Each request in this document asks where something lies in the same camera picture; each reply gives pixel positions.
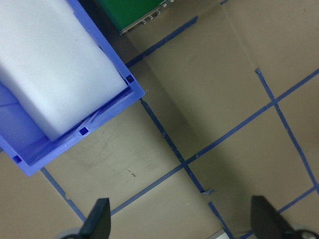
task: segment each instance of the beige floor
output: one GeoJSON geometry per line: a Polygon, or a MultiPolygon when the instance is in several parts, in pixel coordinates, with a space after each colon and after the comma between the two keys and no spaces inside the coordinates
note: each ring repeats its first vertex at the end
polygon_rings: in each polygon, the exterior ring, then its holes
{"type": "MultiPolygon", "coordinates": [[[[254,70],[277,97],[319,68],[319,7],[314,0],[175,0],[157,19],[112,38],[127,62],[198,15],[198,22],[130,70],[144,99],[185,159],[270,102],[254,70]],[[130,48],[121,47],[125,42],[130,48]]],[[[319,179],[319,77],[279,102],[319,179]]],[[[53,238],[80,220],[41,173],[24,176],[4,154],[0,173],[5,239],[53,238]]],[[[140,103],[55,159],[47,170],[88,215],[95,200],[114,209],[179,165],[140,103]]],[[[111,238],[208,238],[222,226],[250,230],[252,195],[279,209],[313,184],[272,107],[190,164],[209,196],[181,170],[112,216],[111,238]]],[[[283,213],[293,225],[319,229],[316,191],[283,213]]]]}

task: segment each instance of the blue tape line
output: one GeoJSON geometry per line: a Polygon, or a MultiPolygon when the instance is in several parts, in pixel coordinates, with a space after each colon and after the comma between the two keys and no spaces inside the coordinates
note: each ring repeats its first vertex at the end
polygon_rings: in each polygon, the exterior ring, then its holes
{"type": "Polygon", "coordinates": [[[299,87],[303,86],[305,83],[307,83],[308,81],[310,81],[313,77],[315,77],[316,75],[319,74],[319,68],[316,69],[314,72],[312,72],[310,75],[308,75],[307,77],[305,77],[302,81],[298,82],[297,84],[295,84],[294,86],[292,86],[289,90],[287,90],[286,92],[282,93],[278,98],[277,98],[277,102],[281,101],[283,98],[285,98],[287,95],[291,94],[292,92],[294,92],[296,89],[298,89],[299,87]]]}
{"type": "Polygon", "coordinates": [[[215,192],[215,189],[211,189],[211,190],[207,190],[205,192],[202,192],[203,195],[210,195],[212,194],[213,192],[215,192]]]}
{"type": "Polygon", "coordinates": [[[144,188],[143,190],[141,190],[139,193],[137,193],[136,195],[132,196],[130,199],[128,199],[126,202],[122,203],[121,205],[119,205],[118,207],[116,207],[115,209],[113,209],[111,211],[111,215],[114,215],[115,213],[118,213],[120,210],[122,210],[123,208],[125,208],[126,206],[128,206],[129,204],[131,204],[132,202],[134,202],[136,199],[140,198],[141,196],[143,196],[145,193],[147,193],[148,191],[150,191],[151,189],[153,189],[154,187],[156,187],[158,184],[160,184],[161,182],[165,181],[166,179],[168,179],[170,176],[174,175],[175,173],[177,173],[179,170],[181,170],[183,168],[182,165],[177,166],[176,168],[172,169],[170,172],[168,172],[167,174],[165,174],[164,176],[162,176],[160,179],[156,180],[154,183],[150,184],[149,186],[147,186],[146,188],[144,188]]]}
{"type": "Polygon", "coordinates": [[[289,127],[288,122],[287,122],[287,120],[286,120],[284,114],[283,114],[282,111],[280,110],[279,105],[278,105],[277,101],[275,100],[274,94],[272,93],[272,91],[271,91],[270,88],[268,87],[268,85],[267,85],[267,83],[266,83],[266,81],[265,81],[265,78],[264,78],[264,76],[263,76],[263,74],[262,74],[262,72],[261,72],[261,70],[260,70],[259,68],[256,69],[256,73],[257,73],[257,75],[258,75],[258,77],[259,77],[259,79],[260,79],[262,85],[264,86],[264,88],[265,88],[265,90],[266,90],[266,92],[267,92],[269,98],[270,98],[271,101],[273,102],[273,104],[274,104],[274,106],[275,106],[275,109],[276,109],[276,111],[277,111],[277,113],[278,113],[278,115],[279,115],[279,118],[280,118],[280,120],[282,121],[282,123],[283,123],[285,129],[287,130],[290,139],[292,140],[292,142],[293,142],[295,148],[297,149],[297,151],[298,151],[298,153],[299,153],[299,155],[300,155],[300,157],[301,157],[301,159],[302,159],[302,161],[303,161],[303,163],[304,163],[304,166],[305,166],[305,168],[306,168],[306,170],[307,170],[307,172],[308,172],[308,174],[309,174],[309,176],[310,176],[311,181],[313,182],[314,186],[316,186],[316,185],[317,185],[317,181],[316,181],[315,176],[314,176],[314,174],[313,174],[313,172],[312,172],[312,170],[311,170],[311,168],[310,168],[310,166],[309,166],[309,163],[308,163],[308,161],[307,161],[307,158],[306,158],[306,156],[305,156],[305,154],[304,154],[304,152],[303,152],[301,146],[299,145],[297,139],[295,138],[295,136],[294,136],[294,134],[293,134],[291,128],[289,127]]]}
{"type": "Polygon", "coordinates": [[[224,0],[220,4],[223,5],[223,4],[227,3],[227,2],[228,2],[228,0],[224,0]]]}
{"type": "Polygon", "coordinates": [[[55,181],[53,176],[45,168],[41,168],[41,172],[47,178],[47,180],[49,180],[52,186],[58,191],[58,193],[62,196],[62,198],[67,202],[67,204],[72,208],[72,210],[76,213],[76,215],[78,215],[78,217],[82,220],[82,222],[85,222],[86,218],[81,212],[81,210],[74,204],[72,200],[66,198],[65,191],[57,183],[57,181],[55,181]]]}
{"type": "Polygon", "coordinates": [[[132,60],[130,60],[128,63],[125,64],[126,67],[130,68],[130,67],[134,66],[136,63],[141,61],[144,57],[150,55],[151,53],[156,51],[158,48],[160,48],[161,46],[163,46],[164,44],[168,43],[170,40],[172,40],[173,38],[175,38],[176,36],[181,34],[187,28],[189,28],[190,26],[194,25],[197,22],[197,20],[198,20],[198,16],[193,17],[191,20],[189,20],[184,25],[180,26],[178,29],[173,31],[171,34],[169,34],[168,36],[164,37],[162,40],[160,40],[159,42],[155,43],[153,46],[148,48],[146,51],[142,52],[140,55],[138,55],[137,57],[135,57],[132,60]]]}
{"type": "Polygon", "coordinates": [[[297,202],[299,202],[300,200],[302,200],[303,198],[305,198],[306,196],[308,196],[310,193],[312,193],[314,190],[318,189],[318,185],[316,185],[315,187],[310,188],[308,191],[304,192],[303,194],[301,194],[300,196],[298,196],[296,199],[294,199],[293,201],[291,201],[290,203],[288,203],[287,205],[283,206],[282,208],[280,208],[278,210],[279,213],[283,213],[285,210],[287,210],[288,208],[292,207],[294,204],[296,204],[297,202]]]}
{"type": "Polygon", "coordinates": [[[213,143],[211,143],[209,146],[203,148],[201,151],[199,151],[197,154],[193,155],[192,157],[190,157],[186,163],[190,164],[193,161],[195,161],[196,159],[198,159],[200,156],[204,155],[205,153],[207,153],[208,151],[212,150],[214,147],[216,147],[217,145],[219,145],[220,143],[222,143],[223,141],[225,141],[227,138],[229,138],[230,136],[232,136],[234,133],[236,133],[237,131],[239,131],[242,127],[244,127],[245,125],[247,125],[248,123],[250,123],[252,120],[254,120],[256,117],[258,117],[259,115],[261,115],[263,112],[265,112],[266,110],[268,110],[270,107],[273,106],[273,103],[268,103],[267,105],[265,105],[264,107],[262,107],[261,109],[259,109],[258,111],[256,111],[254,114],[252,114],[251,116],[249,116],[247,119],[245,119],[244,121],[242,121],[239,125],[237,125],[236,127],[234,127],[233,129],[231,129],[230,131],[228,131],[227,133],[225,133],[223,136],[221,136],[219,139],[217,139],[216,141],[214,141],[213,143]]]}
{"type": "Polygon", "coordinates": [[[223,220],[222,216],[219,214],[218,210],[216,209],[216,207],[214,206],[214,204],[212,202],[208,203],[210,209],[212,210],[212,212],[215,214],[215,216],[219,219],[219,221],[222,223],[224,230],[226,232],[226,234],[228,235],[228,237],[230,239],[234,239],[232,233],[230,232],[229,228],[227,227],[225,221],[223,220]]]}
{"type": "Polygon", "coordinates": [[[253,233],[252,231],[250,231],[250,232],[248,232],[247,234],[245,234],[245,235],[239,237],[238,239],[246,239],[246,238],[250,237],[252,234],[254,234],[254,233],[253,233]]]}
{"type": "Polygon", "coordinates": [[[150,116],[150,118],[152,119],[154,124],[156,125],[156,127],[159,129],[160,133],[162,134],[162,136],[164,137],[164,139],[166,140],[166,142],[168,143],[170,148],[172,149],[173,153],[175,154],[177,159],[180,161],[181,165],[185,168],[185,171],[187,172],[187,174],[189,175],[189,177],[191,178],[191,180],[193,181],[193,183],[195,184],[197,189],[200,191],[200,193],[204,192],[205,190],[203,189],[202,185],[200,184],[200,182],[198,181],[196,176],[193,174],[193,172],[190,169],[190,167],[188,166],[188,164],[186,164],[183,156],[181,155],[181,153],[177,149],[176,145],[174,144],[174,142],[172,141],[172,139],[170,138],[170,136],[168,135],[168,133],[164,129],[163,125],[160,123],[159,119],[156,117],[156,115],[152,111],[149,104],[146,101],[144,101],[143,99],[140,99],[140,101],[141,101],[142,106],[144,107],[144,109],[146,110],[146,112],[148,113],[148,115],[150,116]]]}

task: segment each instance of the floor tile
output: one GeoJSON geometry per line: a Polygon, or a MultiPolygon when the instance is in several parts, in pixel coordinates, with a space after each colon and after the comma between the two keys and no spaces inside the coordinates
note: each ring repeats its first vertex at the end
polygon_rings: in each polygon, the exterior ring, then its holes
{"type": "Polygon", "coordinates": [[[279,103],[317,180],[319,180],[318,89],[319,76],[316,76],[279,103]]]}
{"type": "Polygon", "coordinates": [[[98,198],[109,197],[113,209],[178,164],[136,102],[46,168],[88,215],[98,198]]]}
{"type": "Polygon", "coordinates": [[[223,7],[275,96],[319,68],[317,1],[230,0],[223,7]]]}
{"type": "Polygon", "coordinates": [[[82,226],[42,173],[27,177],[4,152],[0,161],[2,239],[52,239],[64,230],[82,226]]]}
{"type": "Polygon", "coordinates": [[[283,212],[282,216],[296,230],[310,230],[319,234],[319,196],[317,191],[294,204],[283,212]]]}
{"type": "Polygon", "coordinates": [[[174,104],[172,97],[161,86],[148,63],[143,60],[130,70],[146,92],[143,99],[155,112],[156,117],[183,155],[190,157],[201,149],[207,141],[203,140],[201,135],[187,122],[186,116],[182,114],[178,106],[174,104]]]}
{"type": "Polygon", "coordinates": [[[179,171],[113,215],[110,238],[206,239],[220,230],[202,195],[179,171]]]}
{"type": "MultiPolygon", "coordinates": [[[[270,101],[219,6],[145,60],[172,104],[200,136],[202,143],[196,151],[270,101]]],[[[147,81],[143,78],[148,73],[137,75],[147,81]]],[[[163,114],[161,111],[166,108],[154,108],[155,114],[163,114]]],[[[169,122],[170,117],[162,118],[164,126],[169,122]]],[[[185,157],[196,153],[189,154],[185,148],[180,151],[185,157]]]]}
{"type": "Polygon", "coordinates": [[[250,231],[252,195],[279,209],[313,186],[274,108],[190,167],[235,237],[250,231]]]}

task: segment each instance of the square hole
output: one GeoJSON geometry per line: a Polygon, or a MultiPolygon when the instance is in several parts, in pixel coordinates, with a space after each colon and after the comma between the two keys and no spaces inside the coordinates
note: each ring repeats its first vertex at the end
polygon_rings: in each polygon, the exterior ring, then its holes
{"type": "Polygon", "coordinates": [[[22,159],[18,155],[13,157],[13,160],[15,163],[20,163],[22,161],[22,159]]]}
{"type": "Polygon", "coordinates": [[[132,82],[134,81],[134,78],[133,78],[133,76],[131,76],[131,75],[128,75],[128,76],[126,77],[126,79],[127,79],[127,81],[128,81],[129,83],[132,83],[132,82]]]}
{"type": "Polygon", "coordinates": [[[89,132],[89,130],[86,127],[80,129],[81,135],[85,135],[87,132],[89,132]]]}

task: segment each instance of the black plastic part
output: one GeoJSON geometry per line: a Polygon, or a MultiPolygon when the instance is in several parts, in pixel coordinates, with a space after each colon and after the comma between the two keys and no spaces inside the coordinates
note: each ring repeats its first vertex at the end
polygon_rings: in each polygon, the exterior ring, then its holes
{"type": "Polygon", "coordinates": [[[296,231],[291,239],[305,239],[305,237],[303,237],[303,233],[309,233],[313,237],[315,237],[316,239],[319,239],[319,235],[318,234],[316,234],[314,232],[307,231],[307,230],[296,231]]]}
{"type": "Polygon", "coordinates": [[[264,196],[252,197],[251,227],[258,239],[291,239],[295,232],[264,196]]]}
{"type": "Polygon", "coordinates": [[[100,198],[96,201],[79,235],[82,239],[108,239],[110,232],[110,201],[108,198],[100,198]]]}

